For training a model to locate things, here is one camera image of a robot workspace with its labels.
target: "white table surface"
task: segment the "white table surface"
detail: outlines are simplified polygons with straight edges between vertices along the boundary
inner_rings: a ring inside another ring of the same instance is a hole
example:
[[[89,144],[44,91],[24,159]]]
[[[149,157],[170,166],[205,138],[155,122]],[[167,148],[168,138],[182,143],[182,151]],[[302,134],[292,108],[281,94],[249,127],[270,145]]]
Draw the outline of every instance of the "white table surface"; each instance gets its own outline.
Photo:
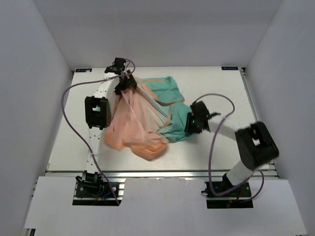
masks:
[[[135,76],[153,78],[172,76],[182,92],[185,103],[190,105],[197,97],[209,93],[222,93],[235,103],[236,111],[231,121],[239,123],[254,122],[254,116],[239,71],[222,71],[221,67],[140,67]],[[93,68],[92,72],[75,73],[72,84],[100,80],[104,68]],[[92,96],[99,84],[78,86],[70,90],[66,113],[73,126],[88,138],[85,122],[84,99]],[[203,99],[210,113],[222,115],[231,111],[228,101],[218,97]],[[154,161],[146,161],[134,155],[128,148],[114,150],[104,143],[101,145],[99,164],[105,171],[199,171],[207,170],[210,143],[213,134],[204,132],[187,141],[170,144],[166,154]],[[53,150],[49,171],[83,171],[88,149],[62,119]],[[229,170],[239,161],[236,142],[218,136],[212,159],[213,170]]]

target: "orange cloth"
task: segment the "orange cloth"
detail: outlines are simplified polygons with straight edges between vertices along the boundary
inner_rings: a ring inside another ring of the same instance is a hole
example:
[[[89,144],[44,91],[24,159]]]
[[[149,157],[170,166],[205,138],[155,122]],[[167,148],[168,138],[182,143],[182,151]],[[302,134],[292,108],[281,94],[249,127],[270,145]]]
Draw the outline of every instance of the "orange cloth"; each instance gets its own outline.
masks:
[[[167,150],[168,140],[157,134],[167,117],[143,96],[144,87],[139,86],[143,85],[122,91],[104,141],[117,150],[129,147],[134,154],[153,160]]]

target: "white panel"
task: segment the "white panel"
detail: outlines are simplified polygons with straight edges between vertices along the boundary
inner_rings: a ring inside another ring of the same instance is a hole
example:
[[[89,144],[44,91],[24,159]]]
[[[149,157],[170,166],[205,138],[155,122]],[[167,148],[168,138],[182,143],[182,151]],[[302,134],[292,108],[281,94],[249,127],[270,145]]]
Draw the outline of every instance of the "white panel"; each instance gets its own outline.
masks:
[[[315,235],[315,1],[286,0],[248,67],[260,117],[280,151],[279,175],[289,180],[310,235]]]
[[[103,72],[102,68],[93,68],[90,73],[75,73],[72,83],[100,80],[104,76]],[[236,106],[231,122],[254,122],[238,70],[222,71],[220,67],[140,67],[136,68],[134,75],[140,78],[173,76],[187,105],[205,93],[222,93],[230,97]],[[67,101],[66,113],[69,120],[85,138],[89,138],[89,135],[85,122],[84,99],[94,94],[98,86],[94,84],[76,87],[70,91]],[[231,104],[223,98],[205,97],[203,101],[210,113],[220,112],[225,115],[232,110]],[[102,142],[99,163],[106,171],[207,170],[212,137],[212,133],[203,132],[186,141],[170,144],[167,153],[152,162],[134,155],[129,148],[117,151]],[[85,144],[63,119],[51,154],[49,171],[83,171],[87,153]],[[213,170],[232,169],[239,160],[236,142],[219,135],[212,161]]]
[[[35,0],[71,68],[246,66],[280,0]]]
[[[257,191],[259,180],[250,181]],[[305,234],[287,180],[267,180],[254,208],[207,209],[202,180],[127,179],[119,207],[72,206],[75,178],[41,177],[25,224],[35,236]]]
[[[0,3],[0,235],[20,235],[70,69],[32,0]]]

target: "garment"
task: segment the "garment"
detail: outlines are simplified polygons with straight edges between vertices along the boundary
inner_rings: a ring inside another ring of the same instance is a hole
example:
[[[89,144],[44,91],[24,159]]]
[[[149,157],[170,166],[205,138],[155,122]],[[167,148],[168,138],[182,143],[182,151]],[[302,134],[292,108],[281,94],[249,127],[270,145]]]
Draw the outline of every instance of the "garment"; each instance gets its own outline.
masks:
[[[169,107],[167,123],[157,132],[170,142],[179,142],[190,135],[185,133],[187,113],[191,108],[187,106],[180,93],[175,80],[168,76],[165,78],[144,79],[145,89],[159,104]]]
[[[190,108],[183,101],[172,77],[136,79],[137,88],[127,89],[115,104],[105,143],[153,160],[165,153],[169,142],[187,138],[184,132]]]

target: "green fabric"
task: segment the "green fabric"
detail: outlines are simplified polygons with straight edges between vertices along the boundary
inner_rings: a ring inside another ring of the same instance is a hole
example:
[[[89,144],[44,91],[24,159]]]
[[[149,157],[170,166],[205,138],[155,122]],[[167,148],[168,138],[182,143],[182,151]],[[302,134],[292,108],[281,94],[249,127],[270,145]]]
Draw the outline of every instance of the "green fabric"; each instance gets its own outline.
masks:
[[[191,136],[185,134],[187,113],[191,112],[190,107],[183,102],[175,102],[171,105],[164,104],[184,99],[175,80],[170,76],[143,80],[147,81],[147,87],[163,102],[160,103],[160,105],[164,107],[167,106],[171,109],[171,120],[169,125],[161,128],[158,133],[166,137],[172,143],[183,141]]]

